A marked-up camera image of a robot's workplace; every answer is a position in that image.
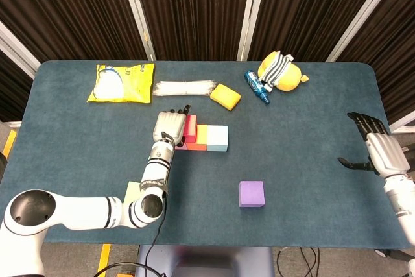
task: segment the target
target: striped fabric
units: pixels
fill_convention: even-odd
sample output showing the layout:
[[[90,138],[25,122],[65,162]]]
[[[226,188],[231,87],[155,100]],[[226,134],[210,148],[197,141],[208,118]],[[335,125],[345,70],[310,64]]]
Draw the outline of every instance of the striped fabric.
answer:
[[[259,77],[261,81],[265,81],[265,89],[268,92],[272,91],[275,83],[282,76],[285,68],[292,61],[291,55],[283,56],[281,53],[278,53],[277,56],[273,59],[272,63],[267,67],[264,73]]]

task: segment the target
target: black curtain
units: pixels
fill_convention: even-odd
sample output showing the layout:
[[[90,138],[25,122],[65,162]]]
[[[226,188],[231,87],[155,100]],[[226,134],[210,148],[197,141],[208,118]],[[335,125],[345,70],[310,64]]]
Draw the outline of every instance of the black curtain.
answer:
[[[324,62],[365,0],[261,0],[249,60],[272,51]]]
[[[382,0],[338,61],[375,69],[389,123],[415,111],[415,0]]]
[[[1,0],[0,20],[40,62],[147,59],[128,0]]]
[[[246,0],[141,0],[158,60],[236,60]]]
[[[0,121],[20,121],[32,79],[0,51]]]

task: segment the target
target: blue tablecloth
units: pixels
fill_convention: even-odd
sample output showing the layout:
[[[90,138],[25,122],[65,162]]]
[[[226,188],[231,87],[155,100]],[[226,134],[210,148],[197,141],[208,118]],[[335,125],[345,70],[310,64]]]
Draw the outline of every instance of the blue tablecloth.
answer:
[[[49,61],[36,75],[23,124],[0,185],[0,212],[25,189],[65,196],[124,198],[140,181],[162,110],[191,105],[198,123],[229,126],[227,152],[178,151],[167,218],[158,244],[405,248],[409,243],[383,191],[383,179],[338,163],[368,153],[346,113],[382,119],[370,66],[298,63],[310,81],[274,90],[265,106],[243,74],[259,62],[156,62],[154,81],[215,79],[242,95],[232,112],[208,97],[153,97],[151,104],[87,103],[96,64]],[[241,180],[262,180],[265,207],[240,209]],[[74,232],[47,240],[150,244],[157,226]]]

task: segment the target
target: robotic hand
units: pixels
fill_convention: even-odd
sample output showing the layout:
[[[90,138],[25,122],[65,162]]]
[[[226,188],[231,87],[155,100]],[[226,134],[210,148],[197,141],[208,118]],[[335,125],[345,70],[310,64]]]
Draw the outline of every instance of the robotic hand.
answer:
[[[409,164],[399,143],[382,121],[355,112],[348,117],[357,125],[370,157],[366,163],[350,163],[344,158],[338,158],[339,162],[349,169],[375,171],[385,179],[383,189],[408,241],[415,245],[415,184],[406,176]],[[415,276],[415,260],[409,261],[409,275]]]
[[[0,227],[0,277],[42,277],[40,248],[47,229],[63,224],[70,230],[127,226],[142,228],[156,221],[165,209],[174,147],[182,143],[184,110],[162,112],[153,132],[153,144],[140,183],[140,196],[122,203],[115,197],[64,197],[50,191],[28,190],[8,204]]]

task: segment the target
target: yellow sponge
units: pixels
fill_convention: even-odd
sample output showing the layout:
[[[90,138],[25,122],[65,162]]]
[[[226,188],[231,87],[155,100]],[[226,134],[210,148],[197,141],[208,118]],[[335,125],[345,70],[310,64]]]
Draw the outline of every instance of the yellow sponge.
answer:
[[[241,95],[223,84],[218,84],[210,94],[210,98],[228,110],[233,110],[241,100]]]

